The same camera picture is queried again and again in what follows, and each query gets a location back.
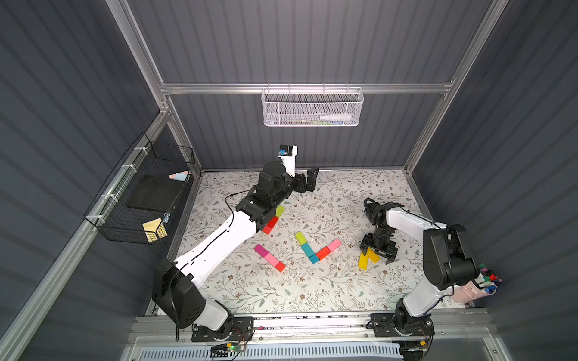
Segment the black pad in basket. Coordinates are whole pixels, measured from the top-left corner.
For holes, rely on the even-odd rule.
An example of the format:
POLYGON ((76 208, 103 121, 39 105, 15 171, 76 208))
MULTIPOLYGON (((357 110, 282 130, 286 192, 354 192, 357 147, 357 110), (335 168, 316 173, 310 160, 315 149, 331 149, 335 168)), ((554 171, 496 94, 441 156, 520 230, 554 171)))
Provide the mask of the black pad in basket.
POLYGON ((171 180, 168 176, 145 175, 139 182, 126 205, 146 211, 167 212, 179 197, 185 182, 171 180))

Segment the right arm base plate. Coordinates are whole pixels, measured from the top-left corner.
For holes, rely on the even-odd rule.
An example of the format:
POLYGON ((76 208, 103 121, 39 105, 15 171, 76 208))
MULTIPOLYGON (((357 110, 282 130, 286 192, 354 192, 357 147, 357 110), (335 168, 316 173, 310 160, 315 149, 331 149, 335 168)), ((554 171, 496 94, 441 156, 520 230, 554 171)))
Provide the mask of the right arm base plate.
POLYGON ((367 327, 375 337, 411 337, 435 335, 434 324, 430 317, 410 317, 395 313, 373 313, 367 327))

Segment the pastel eraser blocks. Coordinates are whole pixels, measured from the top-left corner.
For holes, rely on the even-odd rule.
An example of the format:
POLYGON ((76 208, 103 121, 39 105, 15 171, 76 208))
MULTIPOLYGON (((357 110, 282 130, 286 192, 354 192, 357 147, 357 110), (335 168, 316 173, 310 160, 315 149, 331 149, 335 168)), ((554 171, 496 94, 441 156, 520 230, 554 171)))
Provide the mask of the pastel eraser blocks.
POLYGON ((190 176, 189 171, 182 171, 179 173, 170 174, 169 178, 175 181, 186 181, 189 178, 189 176, 190 176))

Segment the lime green block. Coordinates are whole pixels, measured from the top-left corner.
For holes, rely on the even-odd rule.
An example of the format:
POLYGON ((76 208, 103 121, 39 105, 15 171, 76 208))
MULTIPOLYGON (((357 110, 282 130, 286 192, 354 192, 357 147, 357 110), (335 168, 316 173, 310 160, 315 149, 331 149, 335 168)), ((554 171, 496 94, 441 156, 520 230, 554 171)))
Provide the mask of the lime green block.
POLYGON ((295 237, 300 245, 305 245, 307 243, 306 237, 301 232, 296 233, 295 237))
POLYGON ((284 210, 285 210, 285 208, 284 208, 283 206, 281 206, 281 205, 278 206, 277 209, 276 209, 276 214, 275 214, 275 216, 277 216, 277 218, 280 218, 280 217, 283 215, 284 210))

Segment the yellow sticky note pad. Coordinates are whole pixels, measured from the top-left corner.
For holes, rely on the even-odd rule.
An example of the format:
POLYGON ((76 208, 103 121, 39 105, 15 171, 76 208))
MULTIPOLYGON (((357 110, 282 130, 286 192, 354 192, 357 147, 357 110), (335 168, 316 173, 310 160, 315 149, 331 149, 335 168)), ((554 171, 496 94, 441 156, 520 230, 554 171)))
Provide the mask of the yellow sticky note pad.
POLYGON ((148 243, 157 242, 168 236, 165 223, 161 218, 143 223, 142 228, 148 243))

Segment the magenta block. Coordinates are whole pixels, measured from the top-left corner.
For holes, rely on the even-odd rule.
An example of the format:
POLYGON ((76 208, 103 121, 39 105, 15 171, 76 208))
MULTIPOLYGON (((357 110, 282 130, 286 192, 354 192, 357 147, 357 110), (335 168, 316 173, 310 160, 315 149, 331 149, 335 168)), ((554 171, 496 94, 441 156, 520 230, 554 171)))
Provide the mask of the magenta block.
POLYGON ((256 245, 254 250, 262 257, 266 257, 266 255, 269 254, 269 252, 261 245, 256 245))

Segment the yellow block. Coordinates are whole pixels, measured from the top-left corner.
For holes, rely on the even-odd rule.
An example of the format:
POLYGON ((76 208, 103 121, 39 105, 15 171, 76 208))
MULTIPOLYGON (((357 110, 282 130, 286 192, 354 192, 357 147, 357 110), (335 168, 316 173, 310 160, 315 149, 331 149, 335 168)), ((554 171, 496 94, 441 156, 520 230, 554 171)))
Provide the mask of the yellow block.
POLYGON ((367 270, 368 261, 369 261, 369 256, 367 254, 361 253, 360 257, 359 257, 358 268, 363 269, 363 270, 367 270))
POLYGON ((367 250, 367 257, 373 262, 378 263, 381 257, 375 253, 375 251, 371 248, 367 250))

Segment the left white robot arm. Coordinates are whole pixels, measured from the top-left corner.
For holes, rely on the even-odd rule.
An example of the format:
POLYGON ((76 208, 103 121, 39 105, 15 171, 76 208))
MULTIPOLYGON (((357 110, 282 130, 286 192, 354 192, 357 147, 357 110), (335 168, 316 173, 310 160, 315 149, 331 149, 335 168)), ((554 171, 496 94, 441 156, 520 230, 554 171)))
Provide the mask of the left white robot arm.
POLYGON ((297 146, 280 145, 277 159, 263 167, 256 185, 240 192, 241 201, 230 209, 230 216, 221 226, 192 251, 175 260, 160 261, 154 273, 152 299, 176 329, 197 325, 214 332, 230 332, 231 311, 220 302, 206 299, 200 289, 239 245, 265 230, 292 193, 315 190, 319 168, 298 174, 297 154, 297 146))

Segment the white bottle in basket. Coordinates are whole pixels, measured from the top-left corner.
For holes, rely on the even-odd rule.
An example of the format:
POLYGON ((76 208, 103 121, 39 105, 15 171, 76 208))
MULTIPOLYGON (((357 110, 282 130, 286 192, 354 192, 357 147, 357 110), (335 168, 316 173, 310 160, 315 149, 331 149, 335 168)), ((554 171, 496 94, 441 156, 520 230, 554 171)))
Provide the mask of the white bottle in basket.
POLYGON ((352 121, 351 114, 325 114, 320 116, 320 121, 326 123, 348 123, 352 121))

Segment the pink block bottom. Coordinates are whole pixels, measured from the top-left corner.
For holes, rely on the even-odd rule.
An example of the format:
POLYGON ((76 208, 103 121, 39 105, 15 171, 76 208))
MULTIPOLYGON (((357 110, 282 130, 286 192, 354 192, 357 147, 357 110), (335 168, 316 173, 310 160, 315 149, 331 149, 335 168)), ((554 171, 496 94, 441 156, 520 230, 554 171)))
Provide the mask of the pink block bottom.
POLYGON ((279 261, 272 254, 267 254, 264 258, 273 267, 279 264, 279 261))

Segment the pink marker cup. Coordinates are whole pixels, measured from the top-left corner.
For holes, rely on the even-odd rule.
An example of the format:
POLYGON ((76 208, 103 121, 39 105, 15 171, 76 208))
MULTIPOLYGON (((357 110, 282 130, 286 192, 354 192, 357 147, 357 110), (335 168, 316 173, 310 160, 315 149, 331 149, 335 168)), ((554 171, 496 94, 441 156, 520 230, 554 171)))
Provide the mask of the pink marker cup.
POLYGON ((462 304, 485 298, 496 293, 503 280, 489 269, 485 263, 480 263, 480 274, 464 286, 456 287, 452 299, 462 304))

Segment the long red block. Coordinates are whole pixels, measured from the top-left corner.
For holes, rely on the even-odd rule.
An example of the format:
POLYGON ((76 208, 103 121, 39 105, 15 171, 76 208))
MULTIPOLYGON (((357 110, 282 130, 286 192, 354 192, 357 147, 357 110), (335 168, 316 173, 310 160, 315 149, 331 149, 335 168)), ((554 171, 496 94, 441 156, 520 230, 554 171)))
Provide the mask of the long red block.
POLYGON ((269 230, 272 230, 276 224, 278 223, 278 217, 274 217, 271 221, 269 221, 269 223, 267 224, 267 228, 269 230))

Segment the teal rectangular block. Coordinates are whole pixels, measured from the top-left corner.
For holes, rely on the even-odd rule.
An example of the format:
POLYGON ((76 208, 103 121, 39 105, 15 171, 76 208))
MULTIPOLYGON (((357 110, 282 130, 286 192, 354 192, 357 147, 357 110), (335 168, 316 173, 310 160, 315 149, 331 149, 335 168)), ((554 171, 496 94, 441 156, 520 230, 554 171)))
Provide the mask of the teal rectangular block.
POLYGON ((315 256, 315 252, 311 249, 308 243, 301 245, 302 250, 305 252, 308 258, 315 256))

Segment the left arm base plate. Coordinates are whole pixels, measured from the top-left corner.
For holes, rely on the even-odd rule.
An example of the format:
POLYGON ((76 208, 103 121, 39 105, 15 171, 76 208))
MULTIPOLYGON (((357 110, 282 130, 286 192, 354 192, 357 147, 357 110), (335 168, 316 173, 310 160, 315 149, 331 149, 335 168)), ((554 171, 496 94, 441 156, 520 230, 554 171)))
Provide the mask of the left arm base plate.
POLYGON ((217 331, 196 324, 192 330, 192 342, 245 342, 254 331, 254 318, 233 316, 217 331))

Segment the pink block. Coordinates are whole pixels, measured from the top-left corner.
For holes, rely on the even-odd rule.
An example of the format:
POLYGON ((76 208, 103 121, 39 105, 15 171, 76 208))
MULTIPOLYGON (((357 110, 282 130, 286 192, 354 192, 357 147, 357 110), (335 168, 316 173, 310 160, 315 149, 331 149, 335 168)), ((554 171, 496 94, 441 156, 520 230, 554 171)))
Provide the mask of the pink block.
POLYGON ((264 258, 273 267, 279 264, 279 261, 272 254, 267 254, 264 258))
POLYGON ((328 249, 330 252, 335 251, 340 245, 342 244, 342 242, 339 239, 335 239, 334 241, 332 241, 329 245, 328 245, 328 249))

